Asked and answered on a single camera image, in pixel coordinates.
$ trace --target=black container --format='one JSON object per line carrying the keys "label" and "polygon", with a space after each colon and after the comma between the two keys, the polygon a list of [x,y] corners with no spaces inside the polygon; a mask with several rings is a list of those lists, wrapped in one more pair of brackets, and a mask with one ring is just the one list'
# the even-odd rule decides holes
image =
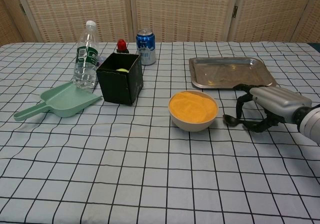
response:
{"label": "black container", "polygon": [[[129,71],[117,71],[124,68]],[[132,105],[144,82],[140,55],[112,53],[96,71],[103,98],[107,102]]]}

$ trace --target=green dustpan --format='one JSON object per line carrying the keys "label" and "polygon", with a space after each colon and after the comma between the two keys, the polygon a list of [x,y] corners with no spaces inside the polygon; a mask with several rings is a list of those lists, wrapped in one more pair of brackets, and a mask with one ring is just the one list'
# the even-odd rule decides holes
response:
{"label": "green dustpan", "polygon": [[98,97],[69,82],[43,92],[40,98],[43,100],[42,103],[15,113],[14,119],[22,121],[49,110],[59,117],[70,117],[101,99],[101,96]]}

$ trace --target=blue can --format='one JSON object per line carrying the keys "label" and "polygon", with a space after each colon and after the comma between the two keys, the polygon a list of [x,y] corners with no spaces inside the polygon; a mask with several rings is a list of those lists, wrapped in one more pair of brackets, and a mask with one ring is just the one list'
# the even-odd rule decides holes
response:
{"label": "blue can", "polygon": [[136,47],[141,56],[142,65],[150,65],[156,61],[156,37],[150,28],[143,28],[136,34]]}

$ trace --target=green label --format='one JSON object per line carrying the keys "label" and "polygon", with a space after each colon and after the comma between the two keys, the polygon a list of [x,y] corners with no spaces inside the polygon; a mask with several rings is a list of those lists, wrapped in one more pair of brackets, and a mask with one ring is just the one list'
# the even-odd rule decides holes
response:
{"label": "green label", "polygon": [[79,47],[76,50],[76,55],[76,63],[84,61],[93,65],[96,65],[97,63],[98,51],[95,48],[85,46]]}

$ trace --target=dustpan handle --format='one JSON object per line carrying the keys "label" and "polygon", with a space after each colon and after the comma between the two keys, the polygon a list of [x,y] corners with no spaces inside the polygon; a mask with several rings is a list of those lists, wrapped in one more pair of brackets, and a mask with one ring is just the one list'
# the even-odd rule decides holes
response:
{"label": "dustpan handle", "polygon": [[15,113],[14,114],[14,119],[16,121],[23,121],[27,118],[30,118],[38,113],[46,112],[49,111],[49,106],[46,105],[45,102],[37,104],[35,106],[32,106],[30,108],[27,108],[21,112]]}

